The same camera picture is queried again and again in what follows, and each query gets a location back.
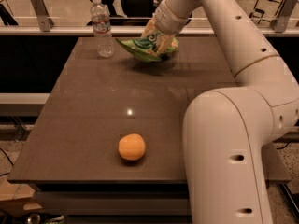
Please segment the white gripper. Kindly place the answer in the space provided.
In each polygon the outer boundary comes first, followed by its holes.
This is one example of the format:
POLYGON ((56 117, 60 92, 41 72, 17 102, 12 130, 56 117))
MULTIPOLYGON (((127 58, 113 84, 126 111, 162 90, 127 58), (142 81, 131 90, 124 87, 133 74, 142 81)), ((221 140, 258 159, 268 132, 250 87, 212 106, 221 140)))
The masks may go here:
POLYGON ((156 8, 153 19, 146 24, 141 36, 151 36, 158 30, 163 33, 159 34, 156 40, 156 55, 160 56, 171 46, 174 35, 188 23, 190 15, 191 12, 186 7, 163 0, 156 8))

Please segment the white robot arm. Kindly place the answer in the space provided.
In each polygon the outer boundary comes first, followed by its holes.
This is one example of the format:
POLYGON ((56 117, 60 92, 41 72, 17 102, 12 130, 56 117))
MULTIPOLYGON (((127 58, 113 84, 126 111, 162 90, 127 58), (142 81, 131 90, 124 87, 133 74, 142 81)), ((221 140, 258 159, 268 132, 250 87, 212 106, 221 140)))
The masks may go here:
POLYGON ((298 83, 235 0, 163 0, 143 34, 162 32, 164 51, 198 7, 236 84, 200 94, 184 116, 192 223, 272 224, 262 148, 297 122, 298 83))

